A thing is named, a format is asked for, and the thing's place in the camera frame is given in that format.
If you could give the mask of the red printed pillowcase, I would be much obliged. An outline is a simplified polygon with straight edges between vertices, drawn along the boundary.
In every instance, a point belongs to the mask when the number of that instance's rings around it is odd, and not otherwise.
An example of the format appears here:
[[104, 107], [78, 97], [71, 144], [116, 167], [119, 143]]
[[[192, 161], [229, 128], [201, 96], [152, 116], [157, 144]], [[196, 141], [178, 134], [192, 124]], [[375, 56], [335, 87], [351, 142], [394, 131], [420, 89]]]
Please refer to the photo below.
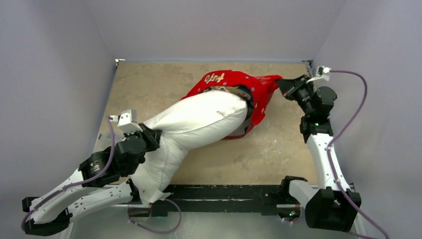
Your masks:
[[266, 115], [266, 108], [273, 93], [278, 89], [280, 75], [251, 76], [236, 70], [217, 70], [208, 72], [183, 97], [188, 98], [210, 90], [219, 90], [235, 94], [247, 103], [248, 113], [245, 121], [226, 140], [239, 139], [259, 125]]

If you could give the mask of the white pillow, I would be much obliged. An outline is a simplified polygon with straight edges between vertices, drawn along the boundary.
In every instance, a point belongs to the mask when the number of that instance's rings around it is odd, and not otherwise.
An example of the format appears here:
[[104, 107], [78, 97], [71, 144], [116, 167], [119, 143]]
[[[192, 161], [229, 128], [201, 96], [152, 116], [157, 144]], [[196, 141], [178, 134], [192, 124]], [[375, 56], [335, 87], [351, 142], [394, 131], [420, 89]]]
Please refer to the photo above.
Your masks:
[[130, 176], [143, 205], [169, 196], [164, 190], [190, 150], [217, 142], [237, 130], [248, 113], [240, 96], [210, 90], [185, 98], [146, 120], [149, 129], [161, 130], [160, 147], [145, 154]]

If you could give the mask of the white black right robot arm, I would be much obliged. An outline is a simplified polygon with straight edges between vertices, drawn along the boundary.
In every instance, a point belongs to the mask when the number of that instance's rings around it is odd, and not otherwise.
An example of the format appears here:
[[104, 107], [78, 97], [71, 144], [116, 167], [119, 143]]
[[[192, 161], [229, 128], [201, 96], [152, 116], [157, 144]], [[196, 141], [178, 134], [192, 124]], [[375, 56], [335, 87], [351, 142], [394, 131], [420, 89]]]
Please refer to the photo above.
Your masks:
[[359, 193], [353, 192], [344, 179], [333, 143], [330, 111], [337, 99], [329, 87], [314, 88], [309, 77], [278, 79], [276, 83], [284, 98], [298, 103], [304, 116], [300, 133], [311, 152], [317, 171], [318, 188], [303, 179], [286, 177], [280, 188], [280, 198], [287, 203], [296, 199], [304, 207], [300, 217], [310, 228], [349, 232], [357, 216], [353, 207], [361, 205]]

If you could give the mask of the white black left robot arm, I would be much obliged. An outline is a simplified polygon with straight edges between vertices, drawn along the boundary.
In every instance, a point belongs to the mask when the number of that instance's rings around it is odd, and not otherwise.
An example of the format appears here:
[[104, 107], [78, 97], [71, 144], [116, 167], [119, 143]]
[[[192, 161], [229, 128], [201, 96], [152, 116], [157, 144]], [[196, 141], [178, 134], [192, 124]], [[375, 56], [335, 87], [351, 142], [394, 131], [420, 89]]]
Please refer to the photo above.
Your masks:
[[145, 154], [160, 147], [162, 130], [138, 124], [133, 133], [124, 133], [116, 142], [110, 131], [111, 145], [94, 152], [63, 183], [41, 197], [26, 197], [22, 210], [26, 213], [21, 229], [27, 235], [52, 236], [70, 223], [100, 209], [120, 203], [144, 203], [147, 188], [134, 185], [131, 179], [112, 186], [122, 177], [135, 173], [145, 162]]

